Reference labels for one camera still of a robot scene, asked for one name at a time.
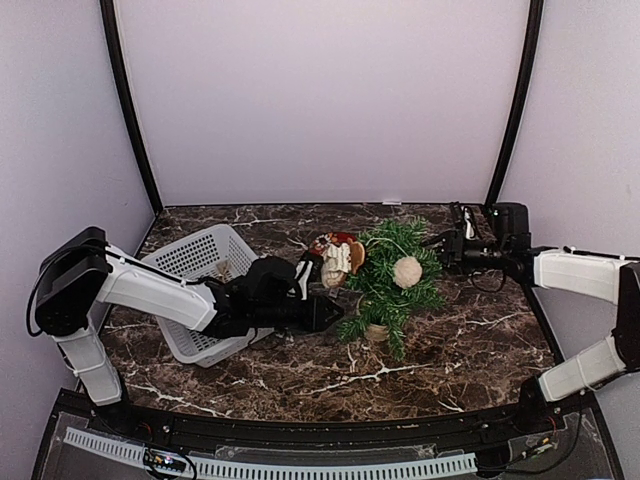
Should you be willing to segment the white plastic basket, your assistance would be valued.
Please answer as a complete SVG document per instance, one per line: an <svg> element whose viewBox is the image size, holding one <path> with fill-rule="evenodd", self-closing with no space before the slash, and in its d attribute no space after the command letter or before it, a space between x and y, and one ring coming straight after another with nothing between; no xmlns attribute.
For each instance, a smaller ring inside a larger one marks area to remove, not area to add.
<svg viewBox="0 0 640 480"><path fill-rule="evenodd" d="M244 336L227 339L206 336L200 332L211 319L210 310L214 305L210 289L193 282L203 277L218 280L216 263L221 260L229 261L233 280L246 274L256 259L253 250L227 224L199 230L142 258L144 264L185 280L187 287L198 294L192 299L195 302L193 307L189 307L185 299L178 303L178 312L194 313L193 318L181 318L176 312L156 318L176 360L209 368L274 332L272 328L251 329Z"/></svg>

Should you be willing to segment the red floral plate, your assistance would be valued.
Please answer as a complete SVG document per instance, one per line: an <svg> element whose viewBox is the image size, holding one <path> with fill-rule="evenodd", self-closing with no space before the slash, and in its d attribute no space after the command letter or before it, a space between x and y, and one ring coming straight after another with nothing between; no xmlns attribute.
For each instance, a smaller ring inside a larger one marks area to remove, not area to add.
<svg viewBox="0 0 640 480"><path fill-rule="evenodd" d="M357 238L345 232L328 232L316 237L309 246L311 254L318 255L324 260L329 258L351 260L351 245Z"/></svg>

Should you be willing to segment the small potted christmas tree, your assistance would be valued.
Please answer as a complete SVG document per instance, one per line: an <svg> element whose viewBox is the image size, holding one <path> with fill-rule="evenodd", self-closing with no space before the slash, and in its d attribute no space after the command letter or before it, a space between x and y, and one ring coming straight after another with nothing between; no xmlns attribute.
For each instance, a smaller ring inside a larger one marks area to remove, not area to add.
<svg viewBox="0 0 640 480"><path fill-rule="evenodd" d="M400 257L394 242L407 247L420 244L427 234L427 222L422 217L386 219L379 225L357 235L366 250L364 265L349 277L346 288L360 295L359 305L338 326L343 342L362 338L368 329L380 326L386 330L385 339L390 355L401 361L406 355L405 328L417 313L437 310L444 305L437 280L442 267L433 251L423 248L421 281L403 290L393 281L392 268Z"/></svg>

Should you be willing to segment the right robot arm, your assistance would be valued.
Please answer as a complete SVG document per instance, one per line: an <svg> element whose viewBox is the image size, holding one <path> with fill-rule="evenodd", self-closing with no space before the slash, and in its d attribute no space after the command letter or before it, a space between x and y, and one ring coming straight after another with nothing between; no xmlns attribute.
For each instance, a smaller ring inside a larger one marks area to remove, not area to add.
<svg viewBox="0 0 640 480"><path fill-rule="evenodd" d="M422 242L444 268L495 270L535 294L545 314L575 317L553 322L554 334L566 338L570 327L586 327L592 340L522 387L524 401L510 413L517 432L534 432L547 420L548 404L638 372L638 258L574 246L535 247L528 209L520 203L489 208L490 237L481 235L470 207L454 202L450 212L452 227Z"/></svg>

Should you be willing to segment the small seashell ornament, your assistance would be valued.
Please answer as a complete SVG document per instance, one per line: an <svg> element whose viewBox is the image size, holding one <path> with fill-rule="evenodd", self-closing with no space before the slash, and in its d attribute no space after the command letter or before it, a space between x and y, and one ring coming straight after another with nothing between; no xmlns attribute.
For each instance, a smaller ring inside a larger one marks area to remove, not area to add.
<svg viewBox="0 0 640 480"><path fill-rule="evenodd" d="M222 283L227 283L232 279L230 263L228 260L221 260L216 263L217 279Z"/></svg>

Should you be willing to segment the knit doll ornament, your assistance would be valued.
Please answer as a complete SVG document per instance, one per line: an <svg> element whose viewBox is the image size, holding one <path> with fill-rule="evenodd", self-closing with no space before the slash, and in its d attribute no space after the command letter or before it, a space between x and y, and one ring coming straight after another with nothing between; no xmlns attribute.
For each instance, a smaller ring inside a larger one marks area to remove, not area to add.
<svg viewBox="0 0 640 480"><path fill-rule="evenodd" d="M341 287L349 275L356 275L364 265L366 250L359 241L331 244L323 253L321 283L325 288Z"/></svg>

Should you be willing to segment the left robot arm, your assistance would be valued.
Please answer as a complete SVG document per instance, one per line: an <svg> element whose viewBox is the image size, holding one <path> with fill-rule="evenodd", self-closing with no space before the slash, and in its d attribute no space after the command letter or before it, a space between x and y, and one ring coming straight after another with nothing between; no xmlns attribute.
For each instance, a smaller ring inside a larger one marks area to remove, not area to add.
<svg viewBox="0 0 640 480"><path fill-rule="evenodd" d="M67 359L101 417L120 436L141 427L126 387L89 319L97 303L137 310L219 341L292 327L323 332L344 314L313 295L317 255L298 264L258 257L227 224L218 224L136 259L91 226L42 261L26 307L28 333L46 334Z"/></svg>

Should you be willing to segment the beige fluffy ornament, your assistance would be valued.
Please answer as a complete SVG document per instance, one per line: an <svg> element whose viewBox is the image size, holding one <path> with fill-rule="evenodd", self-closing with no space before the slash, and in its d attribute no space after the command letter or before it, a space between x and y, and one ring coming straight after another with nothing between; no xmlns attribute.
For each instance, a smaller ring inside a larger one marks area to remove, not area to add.
<svg viewBox="0 0 640 480"><path fill-rule="evenodd" d="M393 245L400 254L392 268L393 281L403 290L410 289L421 281L423 275L419 259L423 247L420 244L404 247L397 242L394 242Z"/></svg>

